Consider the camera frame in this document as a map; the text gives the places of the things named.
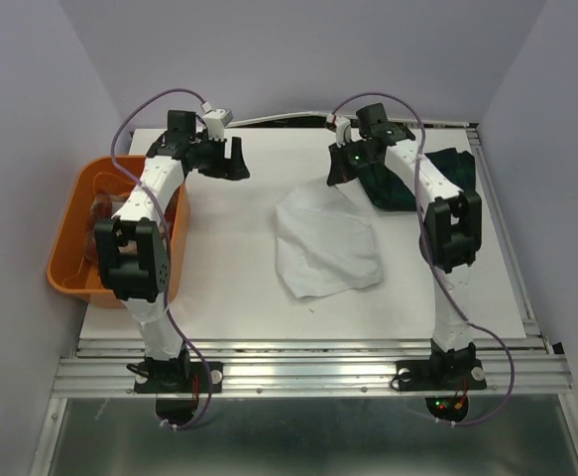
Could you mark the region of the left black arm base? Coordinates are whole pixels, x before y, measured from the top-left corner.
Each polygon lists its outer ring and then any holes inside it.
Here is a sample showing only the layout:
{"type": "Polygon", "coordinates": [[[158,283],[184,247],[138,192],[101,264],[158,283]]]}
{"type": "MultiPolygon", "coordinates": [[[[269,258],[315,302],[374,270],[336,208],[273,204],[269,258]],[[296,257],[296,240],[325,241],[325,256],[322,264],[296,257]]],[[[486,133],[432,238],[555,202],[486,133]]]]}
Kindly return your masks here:
{"type": "Polygon", "coordinates": [[[155,396],[160,426],[174,431],[198,425],[212,398],[222,392],[224,363],[220,361],[208,362],[209,373],[201,362],[192,362],[188,376],[150,377],[146,362],[127,364],[126,369],[135,377],[133,392],[155,396]]]}

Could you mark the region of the green plaid skirt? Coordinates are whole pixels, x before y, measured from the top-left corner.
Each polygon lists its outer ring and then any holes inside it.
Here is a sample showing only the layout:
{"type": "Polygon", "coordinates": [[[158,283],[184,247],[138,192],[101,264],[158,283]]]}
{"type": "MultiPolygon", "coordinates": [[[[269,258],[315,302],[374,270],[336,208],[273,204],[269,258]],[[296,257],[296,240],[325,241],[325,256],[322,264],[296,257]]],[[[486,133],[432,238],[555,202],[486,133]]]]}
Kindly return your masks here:
{"type": "MultiPolygon", "coordinates": [[[[413,194],[414,164],[417,145],[399,145],[387,148],[382,163],[360,169],[357,178],[372,204],[387,212],[415,212],[413,194]]],[[[426,185],[437,188],[458,187],[461,191],[475,191],[476,163],[468,151],[455,148],[423,153],[420,161],[421,203],[428,203],[426,185]]]]}

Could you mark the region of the red plaid skirt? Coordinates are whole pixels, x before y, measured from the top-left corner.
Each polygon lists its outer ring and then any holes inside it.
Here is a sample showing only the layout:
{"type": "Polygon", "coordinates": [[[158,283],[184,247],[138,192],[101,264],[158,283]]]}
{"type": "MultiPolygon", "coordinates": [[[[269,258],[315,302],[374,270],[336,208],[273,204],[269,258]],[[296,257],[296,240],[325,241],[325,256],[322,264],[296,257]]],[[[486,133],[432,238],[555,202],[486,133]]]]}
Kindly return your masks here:
{"type": "MultiPolygon", "coordinates": [[[[91,265],[98,265],[98,254],[96,251],[94,226],[101,219],[109,219],[116,213],[129,197],[129,192],[122,194],[111,194],[99,190],[89,208],[88,228],[84,243],[84,259],[91,265]]],[[[176,191],[165,211],[169,234],[173,234],[173,224],[176,215],[179,192],[176,191]]]]}

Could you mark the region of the white garment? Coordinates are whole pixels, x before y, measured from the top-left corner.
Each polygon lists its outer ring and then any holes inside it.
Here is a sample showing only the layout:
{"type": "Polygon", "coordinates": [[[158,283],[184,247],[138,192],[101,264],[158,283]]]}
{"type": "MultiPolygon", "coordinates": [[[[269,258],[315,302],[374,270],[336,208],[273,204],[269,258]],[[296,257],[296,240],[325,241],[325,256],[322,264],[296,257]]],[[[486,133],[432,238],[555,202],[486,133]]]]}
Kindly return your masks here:
{"type": "Polygon", "coordinates": [[[276,272],[297,299],[326,298],[379,284],[383,267],[375,231],[336,186],[316,179],[275,207],[276,272]]]}

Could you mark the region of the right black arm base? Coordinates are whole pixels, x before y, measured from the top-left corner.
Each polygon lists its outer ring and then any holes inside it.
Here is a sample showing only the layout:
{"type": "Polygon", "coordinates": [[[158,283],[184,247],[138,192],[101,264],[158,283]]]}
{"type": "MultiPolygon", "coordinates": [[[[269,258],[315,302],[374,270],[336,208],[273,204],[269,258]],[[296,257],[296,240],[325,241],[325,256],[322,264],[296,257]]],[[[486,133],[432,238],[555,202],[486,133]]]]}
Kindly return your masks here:
{"type": "Polygon", "coordinates": [[[429,414],[452,425],[464,423],[469,412],[469,394],[488,388],[481,362],[453,369],[438,369],[430,359],[396,362],[390,388],[399,393],[424,394],[429,414]]]}

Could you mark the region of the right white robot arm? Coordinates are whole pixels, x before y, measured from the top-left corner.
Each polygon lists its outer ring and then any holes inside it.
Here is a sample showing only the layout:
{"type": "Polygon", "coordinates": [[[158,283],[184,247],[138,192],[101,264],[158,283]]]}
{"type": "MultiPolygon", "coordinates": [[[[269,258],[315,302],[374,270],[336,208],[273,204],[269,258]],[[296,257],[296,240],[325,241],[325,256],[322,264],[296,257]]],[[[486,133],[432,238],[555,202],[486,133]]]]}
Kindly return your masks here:
{"type": "Polygon", "coordinates": [[[418,137],[404,125],[390,121],[381,103],[357,112],[358,140],[351,121],[335,113],[325,127],[335,133],[329,147],[327,184],[356,179],[359,171],[380,165],[412,193],[419,224],[419,248],[434,279],[435,324],[432,350],[441,352],[427,363],[430,381],[449,387],[463,375],[463,365],[451,353],[471,352],[471,324],[456,301],[467,295],[470,269],[482,244],[482,198],[455,184],[424,152],[426,131],[418,137]]]}

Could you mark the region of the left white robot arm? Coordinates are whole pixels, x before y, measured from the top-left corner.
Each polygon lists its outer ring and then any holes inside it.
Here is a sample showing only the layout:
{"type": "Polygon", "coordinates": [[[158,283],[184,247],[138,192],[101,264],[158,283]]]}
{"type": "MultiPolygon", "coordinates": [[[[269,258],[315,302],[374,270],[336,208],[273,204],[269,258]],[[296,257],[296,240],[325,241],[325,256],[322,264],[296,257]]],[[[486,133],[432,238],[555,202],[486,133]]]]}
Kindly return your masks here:
{"type": "Polygon", "coordinates": [[[148,150],[128,199],[94,226],[101,283],[137,322],[147,361],[162,362],[158,379],[172,391],[190,383],[192,368],[178,358],[183,338],[168,318],[166,292],[173,264],[165,211],[192,171],[215,179],[250,176],[242,140],[224,137],[231,120],[230,110],[206,106],[204,129],[198,131],[193,112],[169,111],[167,129],[148,150]]]}

